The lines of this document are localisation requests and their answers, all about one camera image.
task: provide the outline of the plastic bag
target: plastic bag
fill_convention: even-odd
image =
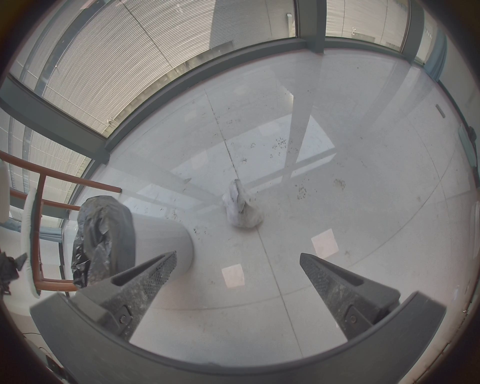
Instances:
[[[228,222],[236,227],[253,228],[264,219],[254,198],[238,179],[230,183],[228,192],[223,195],[223,204],[227,209]]]
[[[73,283],[83,288],[135,266],[135,230],[130,210],[112,196],[87,199],[78,213],[73,241]]]

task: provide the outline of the wooden chair frame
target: wooden chair frame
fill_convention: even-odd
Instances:
[[[32,212],[33,215],[33,242],[31,244],[31,261],[32,261],[32,273],[33,281],[35,288],[39,291],[60,291],[60,292],[73,292],[77,290],[77,287],[73,284],[73,280],[62,280],[62,279],[49,279],[43,277],[42,271],[42,261],[40,258],[40,220],[42,218],[42,206],[49,205],[57,208],[64,208],[73,211],[79,211],[80,207],[77,205],[58,203],[51,200],[45,200],[42,198],[43,189],[45,186],[46,177],[53,177],[63,181],[69,181],[75,184],[85,185],[87,187],[97,188],[104,191],[117,192],[121,193],[121,188],[114,187],[108,184],[102,184],[96,181],[82,179],[76,176],[68,175],[63,172],[58,172],[46,167],[42,167],[37,164],[30,163],[29,161],[20,159],[18,157],[9,155],[3,151],[0,151],[0,158],[6,163],[16,165],[18,167],[27,169],[32,172],[40,174],[38,179],[38,187],[36,190],[35,202],[34,205],[35,211]],[[10,188],[11,196],[18,197],[20,199],[26,199],[27,195],[23,192],[14,190]]]

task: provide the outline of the wooden chair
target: wooden chair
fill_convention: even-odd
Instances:
[[[68,210],[78,211],[79,206],[58,203],[55,201],[45,200],[42,198],[43,188],[45,186],[46,177],[53,177],[59,180],[69,181],[76,184],[85,185],[87,187],[97,188],[104,191],[121,193],[121,188],[112,185],[102,184],[96,181],[82,179],[66,173],[58,172],[49,168],[30,163],[18,157],[9,155],[0,151],[0,159],[6,163],[16,165],[32,172],[40,174],[38,179],[38,187],[32,188],[30,193],[26,195],[23,192],[10,188],[10,195],[21,199],[25,199],[24,217],[22,219],[22,248],[25,248],[31,268],[31,283],[33,293],[38,296],[40,291],[76,291],[77,287],[73,284],[73,280],[49,279],[43,277],[42,261],[40,257],[40,220],[42,218],[42,206],[49,205],[57,208],[65,208]]]

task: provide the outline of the crumpled white plastic bag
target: crumpled white plastic bag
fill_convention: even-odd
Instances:
[[[223,204],[227,209],[228,222],[236,227],[253,228],[264,219],[263,212],[239,179],[233,180],[228,186],[228,192],[223,195]]]

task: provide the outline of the black trash bag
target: black trash bag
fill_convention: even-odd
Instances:
[[[135,266],[135,230],[130,210],[112,196],[90,197],[80,207],[73,242],[73,283],[97,283]]]

